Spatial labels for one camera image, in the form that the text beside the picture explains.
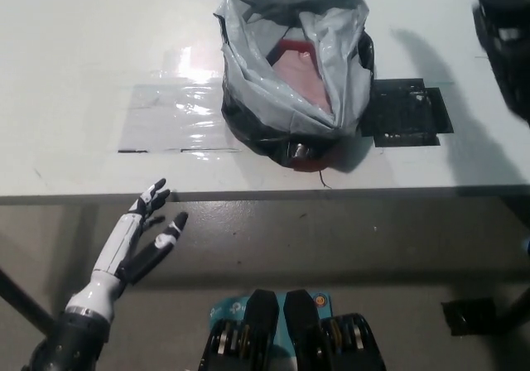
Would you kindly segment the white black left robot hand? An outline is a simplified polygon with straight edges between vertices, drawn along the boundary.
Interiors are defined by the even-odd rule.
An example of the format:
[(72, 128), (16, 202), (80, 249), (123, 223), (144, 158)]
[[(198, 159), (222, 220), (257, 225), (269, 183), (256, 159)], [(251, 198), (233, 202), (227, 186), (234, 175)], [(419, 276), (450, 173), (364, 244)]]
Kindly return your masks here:
[(142, 235), (165, 221), (163, 216), (152, 216), (164, 206), (171, 193), (165, 184), (166, 179), (162, 178), (151, 185), (120, 217), (94, 265), (93, 280), (134, 285), (172, 251), (186, 226), (186, 212), (179, 213), (146, 247), (136, 250)]

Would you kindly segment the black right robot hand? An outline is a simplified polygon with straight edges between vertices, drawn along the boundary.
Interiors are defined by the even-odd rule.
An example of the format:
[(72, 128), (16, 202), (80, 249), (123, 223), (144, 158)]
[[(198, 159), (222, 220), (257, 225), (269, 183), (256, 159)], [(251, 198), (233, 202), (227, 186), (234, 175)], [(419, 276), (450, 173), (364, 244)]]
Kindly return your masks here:
[(529, 0), (478, 0), (475, 31), (509, 110), (529, 121)]

